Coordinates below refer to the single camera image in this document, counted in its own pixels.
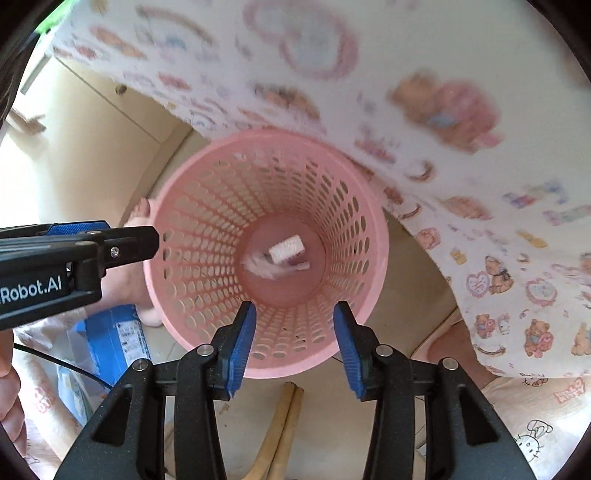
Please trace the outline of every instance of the wooden stick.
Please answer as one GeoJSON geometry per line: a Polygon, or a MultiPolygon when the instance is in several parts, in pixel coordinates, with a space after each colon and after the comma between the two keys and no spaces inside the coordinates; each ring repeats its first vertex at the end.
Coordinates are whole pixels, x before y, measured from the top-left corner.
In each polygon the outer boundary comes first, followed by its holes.
{"type": "Polygon", "coordinates": [[[284,480],[285,472],[287,471],[287,464],[290,461],[291,446],[293,445],[294,437],[296,436],[297,421],[300,417],[301,402],[304,397],[303,388],[297,387],[293,398],[287,419],[285,420],[285,427],[277,446],[277,451],[269,467],[269,474],[267,480],[284,480]]]}
{"type": "Polygon", "coordinates": [[[283,385],[279,400],[275,406],[275,413],[273,414],[271,425],[269,425],[265,439],[262,441],[261,448],[256,454],[251,469],[243,480],[261,480],[265,476],[265,473],[275,456],[275,451],[277,450],[280,439],[282,438],[282,431],[288,412],[291,411],[290,404],[295,390],[296,386],[291,382],[287,382],[283,385]]]}

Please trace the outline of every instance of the patterned fabric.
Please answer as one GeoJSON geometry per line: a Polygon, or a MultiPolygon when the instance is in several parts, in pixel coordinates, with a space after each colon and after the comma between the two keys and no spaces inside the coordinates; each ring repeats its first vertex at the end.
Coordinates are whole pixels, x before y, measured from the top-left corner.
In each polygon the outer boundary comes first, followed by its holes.
{"type": "Polygon", "coordinates": [[[591,374],[591,90],[526,2],[81,0],[53,51],[215,139],[359,164],[447,278],[478,359],[591,374]]]}

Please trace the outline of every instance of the blue gripper pad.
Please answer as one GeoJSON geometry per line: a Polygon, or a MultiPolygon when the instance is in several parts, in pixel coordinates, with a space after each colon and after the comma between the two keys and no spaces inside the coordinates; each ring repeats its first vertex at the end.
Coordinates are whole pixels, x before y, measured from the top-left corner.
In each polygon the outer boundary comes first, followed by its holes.
{"type": "Polygon", "coordinates": [[[100,222],[75,222],[75,223],[61,223],[49,227],[46,235],[76,235],[80,232],[88,232],[91,230],[104,230],[110,228],[105,221],[100,222]]]}
{"type": "Polygon", "coordinates": [[[336,341],[339,344],[340,354],[343,358],[345,374],[349,381],[349,387],[355,392],[357,399],[360,400],[365,395],[365,385],[361,377],[361,359],[355,348],[352,333],[345,320],[345,314],[339,304],[335,305],[333,311],[333,324],[335,326],[336,341]]]}
{"type": "Polygon", "coordinates": [[[230,398],[234,397],[242,385],[244,370],[246,370],[246,362],[248,362],[252,340],[255,337],[255,329],[256,308],[251,304],[246,311],[244,322],[234,345],[234,350],[232,350],[232,354],[230,355],[228,383],[226,384],[226,392],[228,392],[230,398]]]}

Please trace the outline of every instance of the human foot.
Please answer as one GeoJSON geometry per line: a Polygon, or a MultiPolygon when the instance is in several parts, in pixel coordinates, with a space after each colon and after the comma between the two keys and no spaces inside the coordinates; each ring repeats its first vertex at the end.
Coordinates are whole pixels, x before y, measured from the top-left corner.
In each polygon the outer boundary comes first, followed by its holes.
{"type": "Polygon", "coordinates": [[[453,325],[433,342],[427,352],[427,358],[432,364],[436,364],[439,360],[448,356],[458,361],[481,390],[496,378],[496,375],[491,374],[476,359],[476,352],[472,348],[470,332],[465,322],[458,322],[453,325]]]}
{"type": "MultiPolygon", "coordinates": [[[[144,226],[150,224],[151,204],[142,198],[129,214],[124,226],[144,226]]],[[[143,324],[157,327],[162,324],[148,293],[142,262],[122,265],[107,270],[101,282],[103,297],[95,304],[88,305],[88,315],[113,308],[118,305],[134,304],[143,324]]]]}

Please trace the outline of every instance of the black cable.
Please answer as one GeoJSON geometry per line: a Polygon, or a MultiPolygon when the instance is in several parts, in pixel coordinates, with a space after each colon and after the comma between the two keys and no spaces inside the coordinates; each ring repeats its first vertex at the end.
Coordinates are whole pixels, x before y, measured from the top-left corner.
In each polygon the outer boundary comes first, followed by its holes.
{"type": "Polygon", "coordinates": [[[48,362],[52,362],[52,363],[57,364],[61,367],[69,368],[70,370],[72,370],[80,375],[84,375],[85,377],[88,377],[88,378],[94,380],[95,382],[100,383],[103,387],[108,388],[109,390],[111,390],[111,388],[113,388],[112,385],[109,385],[102,378],[99,378],[96,375],[93,375],[90,372],[87,372],[86,370],[82,370],[81,368],[79,368],[75,365],[69,364],[68,362],[64,362],[63,360],[55,358],[54,356],[47,355],[46,353],[40,352],[39,350],[35,350],[34,348],[31,348],[29,346],[21,345],[20,343],[15,343],[14,348],[16,350],[20,350],[21,352],[30,353],[31,355],[35,355],[35,356],[38,356],[39,358],[43,358],[43,360],[47,360],[48,362]]]}

